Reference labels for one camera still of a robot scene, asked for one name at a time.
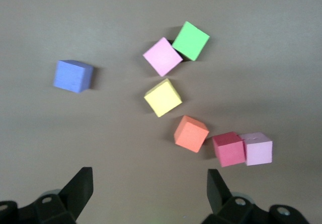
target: gray table surface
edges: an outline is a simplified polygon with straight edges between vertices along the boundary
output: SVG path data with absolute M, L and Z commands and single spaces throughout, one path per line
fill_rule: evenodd
M 0 0 L 0 200 L 20 207 L 83 166 L 86 223 L 200 223 L 207 169 L 264 209 L 291 205 L 322 223 L 322 0 Z M 183 104 L 157 118 L 160 77 L 142 54 L 189 21 L 210 35 L 167 77 Z M 96 67 L 91 90 L 52 86 L 59 59 Z M 176 146 L 183 115 L 209 136 L 261 131 L 273 163 L 222 168 L 210 140 Z

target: yellow cube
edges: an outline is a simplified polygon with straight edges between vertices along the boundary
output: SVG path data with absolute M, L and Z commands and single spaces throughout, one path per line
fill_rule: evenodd
M 165 115 L 182 103 L 169 79 L 165 79 L 145 93 L 144 98 L 158 117 Z

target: light pink cube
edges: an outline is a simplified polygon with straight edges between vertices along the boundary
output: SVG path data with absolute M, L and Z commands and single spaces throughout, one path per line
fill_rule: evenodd
M 244 140 L 246 165 L 260 165 L 272 162 L 273 142 L 261 132 L 239 135 Z
M 143 57 L 161 77 L 165 76 L 183 60 L 165 37 L 144 53 Z
M 235 132 L 214 136 L 212 141 L 222 167 L 245 162 L 244 143 Z

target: blue cube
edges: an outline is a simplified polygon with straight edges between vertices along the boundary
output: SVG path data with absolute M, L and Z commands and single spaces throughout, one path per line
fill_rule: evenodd
M 81 93 L 90 88 L 93 70 L 93 66 L 76 60 L 59 60 L 53 85 L 68 91 Z

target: red cube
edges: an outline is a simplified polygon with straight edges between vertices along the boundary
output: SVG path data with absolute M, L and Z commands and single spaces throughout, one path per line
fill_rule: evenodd
M 216 156 L 222 167 L 245 162 L 244 143 L 235 132 L 214 136 L 212 141 Z

